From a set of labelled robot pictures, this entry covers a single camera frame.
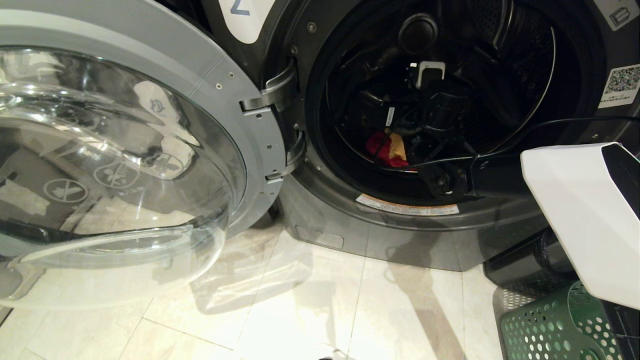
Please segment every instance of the qr code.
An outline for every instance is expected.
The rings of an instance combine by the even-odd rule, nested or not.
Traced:
[[[635,90],[640,83],[640,66],[611,71],[605,94]]]

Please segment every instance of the white label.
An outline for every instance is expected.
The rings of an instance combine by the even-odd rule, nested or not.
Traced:
[[[396,112],[396,108],[393,106],[389,106],[389,112],[387,113],[387,127],[391,126],[391,123],[394,121],[394,113]]]
[[[375,197],[371,197],[366,194],[358,196],[356,201],[363,205],[370,206],[374,209],[386,211],[387,213],[411,215],[414,217],[437,217],[441,215],[454,215],[460,213],[458,205],[455,204],[443,206],[402,205],[376,199]]]
[[[598,108],[629,105],[640,88],[640,64],[612,69]]]
[[[227,27],[245,44],[258,40],[275,0],[218,0]]]
[[[640,15],[636,0],[593,0],[613,31]]]

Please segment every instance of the door hinge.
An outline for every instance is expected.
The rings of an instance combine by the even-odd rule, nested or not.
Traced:
[[[293,170],[296,170],[298,165],[303,163],[305,155],[307,153],[307,143],[305,142],[305,134],[302,131],[298,131],[298,139],[293,144],[291,149],[287,151],[287,164],[282,172],[277,172],[267,176],[267,180],[274,180],[284,177],[284,175],[291,174]]]
[[[264,108],[275,105],[278,111],[286,109],[298,95],[298,71],[293,59],[289,61],[283,72],[270,79],[265,89],[260,91],[262,96],[255,99],[242,100],[243,111]]]

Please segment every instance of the red cloth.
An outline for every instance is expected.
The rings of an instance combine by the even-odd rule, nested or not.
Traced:
[[[373,134],[366,143],[367,151],[371,156],[376,154],[376,150],[378,150],[378,146],[385,138],[385,134],[382,131],[378,131]],[[400,156],[394,156],[392,159],[389,158],[389,150],[391,149],[391,139],[387,138],[387,141],[384,145],[382,145],[382,149],[378,153],[378,159],[391,167],[406,167],[409,166],[409,163],[405,160],[402,160]]]

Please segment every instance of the white device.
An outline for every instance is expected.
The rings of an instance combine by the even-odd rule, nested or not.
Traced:
[[[541,147],[521,159],[590,294],[640,309],[640,161],[619,143]]]

